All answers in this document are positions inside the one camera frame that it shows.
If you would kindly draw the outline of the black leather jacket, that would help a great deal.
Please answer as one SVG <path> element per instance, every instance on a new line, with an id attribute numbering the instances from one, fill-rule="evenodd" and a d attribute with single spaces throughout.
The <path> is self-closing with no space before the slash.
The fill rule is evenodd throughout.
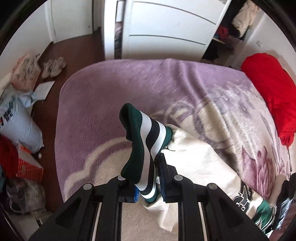
<path id="1" fill-rule="evenodd" d="M 269 201 L 275 200 L 276 213 L 273 224 L 274 230 L 281 229 L 287 216 L 288 210 L 294 200 L 295 195 L 295 173 L 287 180 L 285 176 L 278 175 L 275 179 L 273 192 Z"/>

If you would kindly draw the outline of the purple floral bed blanket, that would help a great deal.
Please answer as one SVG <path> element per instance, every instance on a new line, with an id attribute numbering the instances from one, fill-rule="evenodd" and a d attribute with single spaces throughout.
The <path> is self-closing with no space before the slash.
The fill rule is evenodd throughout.
<path id="1" fill-rule="evenodd" d="M 243 72 L 173 59 L 105 61 L 79 70 L 60 91 L 55 159 L 64 200 L 122 170 L 132 149 L 119 120 L 125 103 L 207 142 L 265 199 L 291 175 L 292 151 Z"/>

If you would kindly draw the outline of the red orange box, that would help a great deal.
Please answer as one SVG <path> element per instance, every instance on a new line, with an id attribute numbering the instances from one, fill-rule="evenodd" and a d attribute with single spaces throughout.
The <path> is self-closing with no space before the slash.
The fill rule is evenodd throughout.
<path id="1" fill-rule="evenodd" d="M 37 160 L 35 160 L 31 151 L 19 143 L 16 176 L 18 178 L 41 183 L 43 179 L 43 171 L 43 167 Z"/>

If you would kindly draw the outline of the red garment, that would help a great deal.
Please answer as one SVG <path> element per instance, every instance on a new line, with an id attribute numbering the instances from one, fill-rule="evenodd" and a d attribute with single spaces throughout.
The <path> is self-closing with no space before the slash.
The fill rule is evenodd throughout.
<path id="1" fill-rule="evenodd" d="M 269 112 L 282 145 L 289 147 L 295 136 L 295 83 L 279 61 L 267 53 L 247 57 L 241 71 L 252 81 Z"/>

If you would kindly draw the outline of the pink floral bag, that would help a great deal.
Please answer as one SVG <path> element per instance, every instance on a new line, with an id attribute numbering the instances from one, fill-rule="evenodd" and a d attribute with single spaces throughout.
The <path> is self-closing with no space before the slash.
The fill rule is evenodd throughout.
<path id="1" fill-rule="evenodd" d="M 12 71 L 11 83 L 14 88 L 28 92 L 34 89 L 41 73 L 38 65 L 40 54 L 26 53 L 16 63 Z"/>

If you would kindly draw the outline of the white slippers pair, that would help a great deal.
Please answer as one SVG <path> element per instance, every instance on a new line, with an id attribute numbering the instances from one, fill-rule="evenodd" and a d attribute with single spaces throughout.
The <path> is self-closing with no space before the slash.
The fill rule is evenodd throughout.
<path id="1" fill-rule="evenodd" d="M 62 70 L 66 67 L 67 63 L 63 57 L 59 57 L 56 60 L 49 60 L 43 64 L 43 72 L 42 79 L 46 79 L 48 77 L 56 77 L 58 76 Z"/>

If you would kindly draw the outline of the beige hanging garment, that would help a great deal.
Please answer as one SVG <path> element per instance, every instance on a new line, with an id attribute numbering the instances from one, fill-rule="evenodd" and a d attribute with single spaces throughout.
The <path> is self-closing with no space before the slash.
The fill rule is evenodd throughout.
<path id="1" fill-rule="evenodd" d="M 246 33 L 248 27 L 253 24 L 259 10 L 260 8 L 255 3 L 247 0 L 234 17 L 232 25 L 239 31 L 240 38 Z"/>

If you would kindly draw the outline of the green white varsity jacket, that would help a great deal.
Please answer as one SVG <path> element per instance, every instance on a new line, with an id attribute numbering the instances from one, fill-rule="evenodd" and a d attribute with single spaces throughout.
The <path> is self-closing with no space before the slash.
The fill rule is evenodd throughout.
<path id="1" fill-rule="evenodd" d="M 160 154 L 194 184 L 216 184 L 263 232 L 273 224 L 273 207 L 247 186 L 209 144 L 174 125 L 163 125 L 129 103 L 121 108 L 119 118 L 126 138 L 132 142 L 121 176 L 137 187 L 145 199 L 144 207 L 152 212 L 160 228 L 178 232 L 177 205 L 166 204 L 160 194 L 160 176 L 154 164 Z"/>

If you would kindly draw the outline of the white paper sheet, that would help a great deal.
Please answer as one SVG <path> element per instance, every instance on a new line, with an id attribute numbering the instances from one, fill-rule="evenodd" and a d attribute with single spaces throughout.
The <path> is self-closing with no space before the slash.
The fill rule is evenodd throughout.
<path id="1" fill-rule="evenodd" d="M 34 91 L 35 99 L 37 101 L 45 100 L 51 88 L 53 87 L 54 83 L 55 81 L 47 81 L 39 84 Z"/>

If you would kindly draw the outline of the light blue plastic bag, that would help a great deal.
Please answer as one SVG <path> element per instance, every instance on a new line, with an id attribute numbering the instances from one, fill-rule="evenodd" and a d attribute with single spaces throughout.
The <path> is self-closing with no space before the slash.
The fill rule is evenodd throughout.
<path id="1" fill-rule="evenodd" d="M 1 95 L 1 135 L 32 153 L 38 152 L 44 144 L 42 131 L 27 113 L 12 85 L 8 85 Z"/>

